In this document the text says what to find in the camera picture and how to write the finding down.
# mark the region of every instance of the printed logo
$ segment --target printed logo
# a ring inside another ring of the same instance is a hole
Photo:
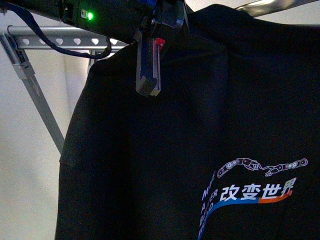
[[[216,172],[213,173],[209,186],[203,191],[201,200],[203,203],[199,225],[200,230],[197,240],[201,240],[207,220],[216,209],[235,204],[270,204],[282,201],[292,195],[294,184],[297,180],[297,178],[294,177],[287,180],[284,184],[267,183],[261,185],[252,182],[248,182],[248,184],[243,186],[232,184],[222,189],[217,188],[209,194],[216,176],[221,178],[237,165],[244,166],[250,171],[266,171],[265,176],[270,177],[282,171],[304,167],[307,164],[308,160],[303,158],[292,163],[262,167],[262,165],[256,160],[252,160],[250,158],[237,158],[223,165],[223,167],[218,170],[217,174]]]
[[[270,177],[273,174],[277,174],[281,171],[304,167],[307,164],[308,164],[308,160],[303,158],[301,160],[298,160],[298,161],[295,161],[292,163],[285,163],[285,164],[278,164],[276,166],[262,167],[261,164],[259,162],[257,162],[256,160],[252,160],[250,158],[237,158],[236,160],[230,161],[227,164],[223,165],[223,167],[219,169],[219,171],[217,173],[217,177],[221,178],[224,174],[229,172],[236,165],[242,165],[250,171],[268,170],[265,173],[265,176]]]

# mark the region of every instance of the garment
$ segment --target garment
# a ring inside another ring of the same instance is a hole
[[[317,239],[320,29],[211,5],[135,92],[92,66],[60,158],[56,240]]]

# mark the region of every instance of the robotic arm graphic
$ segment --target robotic arm graphic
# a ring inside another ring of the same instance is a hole
[[[292,163],[284,163],[284,164],[278,164],[275,166],[270,165],[270,166],[262,167],[261,164],[259,162],[257,162],[256,160],[252,160],[250,158],[237,158],[237,159],[230,161],[230,162],[226,163],[225,165],[223,165],[219,169],[219,171],[217,173],[217,177],[221,178],[224,174],[226,174],[228,171],[230,171],[236,165],[243,165],[246,169],[248,169],[250,171],[268,170],[265,173],[265,176],[270,177],[273,174],[277,174],[281,171],[304,167],[307,164],[308,164],[308,160],[306,158],[303,158],[301,160],[294,161]]]

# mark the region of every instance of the metal rack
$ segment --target metal rack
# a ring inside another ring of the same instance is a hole
[[[106,37],[90,31],[69,26],[41,27],[43,33],[57,46],[68,50],[89,50],[97,54],[107,47]],[[112,52],[116,53],[127,44],[111,39]],[[64,137],[47,103],[35,76],[35,71],[25,50],[51,50],[29,27],[8,26],[0,35],[0,43],[6,52],[13,69],[22,80],[56,147],[62,153]],[[90,59],[88,70],[97,60]]]

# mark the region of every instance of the black electronic device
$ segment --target black electronic device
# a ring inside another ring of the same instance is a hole
[[[4,10],[14,6],[126,44],[137,43],[136,90],[146,97],[160,92],[160,59],[179,33],[188,32],[184,0],[0,0]]]

